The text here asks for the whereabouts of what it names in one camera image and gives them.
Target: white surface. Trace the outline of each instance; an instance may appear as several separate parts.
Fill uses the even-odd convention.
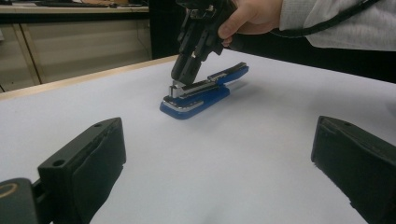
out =
[[[232,94],[184,121],[159,110],[173,63],[0,102],[0,180],[121,117],[127,163],[92,223],[365,223],[310,160],[319,115],[396,145],[396,86],[225,50],[197,80],[246,62]]]

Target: black cable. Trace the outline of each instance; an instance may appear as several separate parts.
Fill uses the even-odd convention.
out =
[[[296,37],[302,37],[306,35],[312,35],[320,31],[324,31],[326,29],[329,29],[330,27],[333,27],[334,25],[346,21],[347,19],[351,18],[352,16],[364,11],[368,7],[372,6],[374,3],[378,2],[380,0],[362,0],[359,2],[356,6],[350,7],[342,12],[340,12],[338,15],[334,16],[333,18],[320,22],[314,26],[303,28],[303,29],[298,29],[298,30],[284,30],[284,31],[279,31],[279,29],[275,29],[271,31],[272,34],[274,35],[279,35],[282,37],[289,37],[289,38],[296,38]]]

